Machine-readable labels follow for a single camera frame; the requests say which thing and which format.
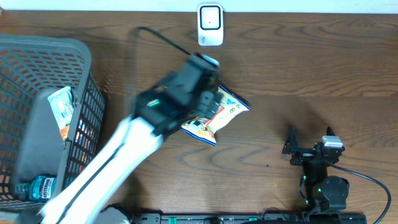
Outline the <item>cream snack bag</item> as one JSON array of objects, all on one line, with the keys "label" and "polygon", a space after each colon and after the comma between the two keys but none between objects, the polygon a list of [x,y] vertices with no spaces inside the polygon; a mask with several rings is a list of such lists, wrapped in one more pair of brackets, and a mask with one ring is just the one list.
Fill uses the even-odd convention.
[{"label": "cream snack bag", "polygon": [[223,94],[218,111],[212,119],[193,118],[181,125],[181,130],[189,136],[216,146],[215,134],[225,127],[238,114],[249,111],[251,107],[240,96],[233,93],[223,84],[218,85],[218,92]]}]

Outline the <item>light green wet wipes pack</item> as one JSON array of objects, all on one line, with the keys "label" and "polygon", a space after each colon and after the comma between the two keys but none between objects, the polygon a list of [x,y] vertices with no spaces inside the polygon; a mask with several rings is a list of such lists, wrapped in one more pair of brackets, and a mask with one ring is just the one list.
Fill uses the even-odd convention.
[{"label": "light green wet wipes pack", "polygon": [[69,86],[57,90],[47,98],[59,130],[67,127],[72,120],[74,110],[72,99],[72,89]]}]

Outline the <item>small orange snack packet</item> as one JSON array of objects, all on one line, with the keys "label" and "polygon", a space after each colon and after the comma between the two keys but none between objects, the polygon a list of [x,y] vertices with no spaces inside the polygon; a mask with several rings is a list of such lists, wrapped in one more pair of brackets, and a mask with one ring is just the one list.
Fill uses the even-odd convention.
[{"label": "small orange snack packet", "polygon": [[60,130],[61,137],[64,141],[68,138],[69,129],[70,129],[70,125],[67,125]]}]

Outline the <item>teal Listerine mouthwash bottle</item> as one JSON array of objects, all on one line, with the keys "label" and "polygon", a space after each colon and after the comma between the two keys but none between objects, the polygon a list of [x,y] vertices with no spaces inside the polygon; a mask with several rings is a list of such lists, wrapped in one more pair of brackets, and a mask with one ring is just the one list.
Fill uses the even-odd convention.
[{"label": "teal Listerine mouthwash bottle", "polygon": [[55,191],[56,183],[56,177],[38,175],[31,182],[16,184],[14,194],[21,200],[47,202]]}]

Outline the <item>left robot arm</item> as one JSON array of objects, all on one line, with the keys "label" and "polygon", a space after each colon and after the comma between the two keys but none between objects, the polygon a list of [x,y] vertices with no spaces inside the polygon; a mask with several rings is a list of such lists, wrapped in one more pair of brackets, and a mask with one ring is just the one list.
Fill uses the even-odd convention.
[{"label": "left robot arm", "polygon": [[83,172],[39,212],[41,223],[93,223],[106,202],[133,170],[163,145],[191,116],[211,118],[221,99],[217,93],[219,62],[190,55],[139,93],[104,148]]}]

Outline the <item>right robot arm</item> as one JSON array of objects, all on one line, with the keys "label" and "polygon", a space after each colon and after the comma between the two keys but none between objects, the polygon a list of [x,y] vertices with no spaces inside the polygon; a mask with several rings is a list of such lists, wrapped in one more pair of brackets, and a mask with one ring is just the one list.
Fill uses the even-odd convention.
[{"label": "right robot arm", "polygon": [[289,127],[282,153],[291,156],[291,165],[303,167],[300,193],[313,213],[340,212],[346,208],[349,182],[328,175],[327,171],[339,161],[344,150],[343,142],[331,127],[312,148],[300,147],[294,127]]}]

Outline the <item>white barcode scanner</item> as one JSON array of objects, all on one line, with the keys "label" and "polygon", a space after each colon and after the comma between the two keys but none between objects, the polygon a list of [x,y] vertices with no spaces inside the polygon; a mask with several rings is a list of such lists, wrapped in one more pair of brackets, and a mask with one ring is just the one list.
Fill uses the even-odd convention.
[{"label": "white barcode scanner", "polygon": [[223,43],[223,8],[216,3],[199,5],[197,9],[198,43],[201,46],[219,46]]}]

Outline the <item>grey plastic shopping basket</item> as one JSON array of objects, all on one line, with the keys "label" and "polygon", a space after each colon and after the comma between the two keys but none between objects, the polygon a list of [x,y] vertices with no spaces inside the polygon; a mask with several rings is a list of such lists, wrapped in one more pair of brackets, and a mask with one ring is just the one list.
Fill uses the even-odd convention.
[{"label": "grey plastic shopping basket", "polygon": [[[91,53],[75,39],[1,36],[1,216],[38,210],[15,192],[44,175],[56,194],[95,156],[105,102],[91,74]],[[63,138],[49,96],[69,87],[73,113]]]}]

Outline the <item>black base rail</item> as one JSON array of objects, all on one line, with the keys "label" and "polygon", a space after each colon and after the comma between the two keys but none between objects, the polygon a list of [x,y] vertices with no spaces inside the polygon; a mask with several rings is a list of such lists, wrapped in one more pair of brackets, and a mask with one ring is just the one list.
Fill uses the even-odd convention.
[{"label": "black base rail", "polygon": [[287,213],[277,208],[268,208],[262,214],[178,214],[178,213],[133,213],[119,204],[104,208],[95,224],[239,224],[239,223],[319,223],[319,224],[367,224],[362,214],[321,214],[304,218],[299,213]]}]

